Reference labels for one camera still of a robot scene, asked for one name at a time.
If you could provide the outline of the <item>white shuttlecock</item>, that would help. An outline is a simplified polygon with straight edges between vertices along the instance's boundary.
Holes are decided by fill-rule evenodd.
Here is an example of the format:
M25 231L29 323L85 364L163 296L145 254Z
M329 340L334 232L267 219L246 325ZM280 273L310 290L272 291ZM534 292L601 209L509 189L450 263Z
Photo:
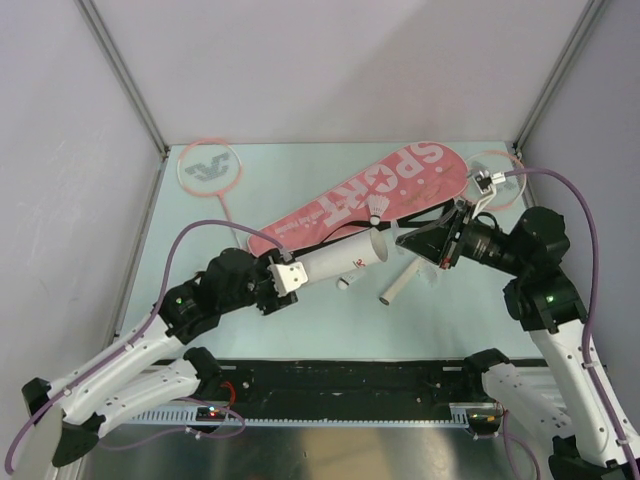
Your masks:
M381 223L382 215L390 205L390 199L383 195L370 195L367 198L367 208L369 211L369 221L372 226Z
M336 286L339 290L347 290L352 284L357 282L360 278L364 276L363 272L353 271L346 274L341 275L337 282Z

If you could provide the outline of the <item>white shuttlecock tube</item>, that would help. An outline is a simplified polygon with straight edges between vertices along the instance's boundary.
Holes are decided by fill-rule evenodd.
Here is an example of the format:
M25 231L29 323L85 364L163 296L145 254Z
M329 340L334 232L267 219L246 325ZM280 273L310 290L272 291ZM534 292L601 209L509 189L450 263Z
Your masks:
M384 235L370 229L344 238L329 246L302 255L302 263L310 283L340 276L388 260Z

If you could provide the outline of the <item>clear tube lid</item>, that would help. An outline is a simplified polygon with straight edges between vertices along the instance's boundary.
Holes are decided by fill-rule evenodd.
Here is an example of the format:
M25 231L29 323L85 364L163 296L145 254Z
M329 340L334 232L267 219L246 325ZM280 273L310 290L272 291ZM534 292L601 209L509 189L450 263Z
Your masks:
M416 256L392 282L388 291L397 295L414 277L422 278L429 287L434 287L438 283L436 268L425 259Z

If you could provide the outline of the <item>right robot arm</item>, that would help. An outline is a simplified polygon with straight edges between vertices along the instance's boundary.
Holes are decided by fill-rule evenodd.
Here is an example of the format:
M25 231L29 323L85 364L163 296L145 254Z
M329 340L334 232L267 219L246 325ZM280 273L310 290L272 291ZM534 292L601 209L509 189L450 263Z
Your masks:
M595 345L584 339L587 310L561 268L570 246L562 215L545 207L525 210L505 233L473 216L465 203L443 219L400 235L397 246L446 270L460 258L510 275L503 290L510 317L539 352L564 403L552 401L522 379L497 349L464 360L464 393L505 407L549 448L556 479L636 479L639 434L621 408Z

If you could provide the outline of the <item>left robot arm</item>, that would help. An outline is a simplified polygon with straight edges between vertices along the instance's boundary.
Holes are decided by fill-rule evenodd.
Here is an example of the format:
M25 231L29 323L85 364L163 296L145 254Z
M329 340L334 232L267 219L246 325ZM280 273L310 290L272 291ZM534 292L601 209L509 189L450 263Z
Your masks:
M269 315L296 302L307 283L302 263L278 249L261 256L228 248L195 277L162 293L131 331L73 372L22 388L34 421L60 411L51 463L60 468L89 453L116 426L165 402L205 400L221 389L221 369L190 342L222 316L255 306Z

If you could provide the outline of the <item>pink racket bag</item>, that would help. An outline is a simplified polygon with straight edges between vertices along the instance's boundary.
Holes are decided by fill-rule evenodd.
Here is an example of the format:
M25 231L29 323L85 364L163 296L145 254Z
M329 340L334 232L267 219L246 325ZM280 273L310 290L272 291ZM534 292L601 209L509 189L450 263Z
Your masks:
M408 144L316 197L262 232L289 250L340 239L370 226L367 198L383 195L390 205L380 226L407 219L458 197L467 184L467 165L450 147Z

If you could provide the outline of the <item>pink racket right side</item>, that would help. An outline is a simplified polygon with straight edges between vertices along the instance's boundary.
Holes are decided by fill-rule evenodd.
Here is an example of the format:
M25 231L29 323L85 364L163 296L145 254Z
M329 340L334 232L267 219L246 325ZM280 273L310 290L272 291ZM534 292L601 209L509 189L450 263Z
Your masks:
M499 150L485 150L480 153L473 154L466 159L466 163L469 167L467 174L468 184L463 190L461 198L463 200L469 200L472 203L475 203L479 199L480 193L476 186L470 183L470 174L475 173L478 170L488 170L490 173L497 173L524 167L522 160L519 157ZM527 176L525 174L519 174L515 177L506 179L504 183L497 186L497 196L482 213L494 213L509 209L520 199L526 188ZM389 306L403 290L402 289L397 295L393 295L388 291L392 282L384 292L379 295L379 301L384 306Z

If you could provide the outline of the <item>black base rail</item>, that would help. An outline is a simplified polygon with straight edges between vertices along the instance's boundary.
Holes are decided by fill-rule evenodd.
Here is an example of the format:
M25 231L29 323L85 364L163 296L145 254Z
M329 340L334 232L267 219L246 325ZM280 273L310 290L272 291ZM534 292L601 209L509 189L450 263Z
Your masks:
M380 412L488 403L461 361L228 360L204 400L251 413Z

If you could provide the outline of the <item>aluminium frame post right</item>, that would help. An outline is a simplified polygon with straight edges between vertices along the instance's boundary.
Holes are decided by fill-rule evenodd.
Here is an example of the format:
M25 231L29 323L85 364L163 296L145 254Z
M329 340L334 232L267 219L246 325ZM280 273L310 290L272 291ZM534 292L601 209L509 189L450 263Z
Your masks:
M536 96L511 146L517 155L522 155L538 124L543 119L554 97L560 92L563 83L586 47L596 26L606 12L610 1L589 0L586 2L568 39L556 58L551 71Z

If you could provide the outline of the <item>aluminium frame post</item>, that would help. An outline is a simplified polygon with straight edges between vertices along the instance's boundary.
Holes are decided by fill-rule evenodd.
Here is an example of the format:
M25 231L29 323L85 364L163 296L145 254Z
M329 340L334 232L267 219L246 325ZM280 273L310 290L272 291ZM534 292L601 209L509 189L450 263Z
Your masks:
M154 150L160 159L164 160L167 157L169 147L96 3L91 0L75 0L74 4L120 85L135 116L151 141Z
M551 71L536 96L511 146L517 155L522 155L538 124L543 119L554 97L560 92L563 83L586 47L596 26L606 12L610 1L589 0L586 2L568 39L556 58Z

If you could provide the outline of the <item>aluminium frame post left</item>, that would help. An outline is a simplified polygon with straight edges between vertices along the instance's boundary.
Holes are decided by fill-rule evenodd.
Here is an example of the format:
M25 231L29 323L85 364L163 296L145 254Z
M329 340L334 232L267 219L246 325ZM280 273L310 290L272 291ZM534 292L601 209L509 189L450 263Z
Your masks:
M120 85L135 116L151 141L154 150L160 159L164 160L167 157L169 147L96 3L91 0L75 0L74 4Z

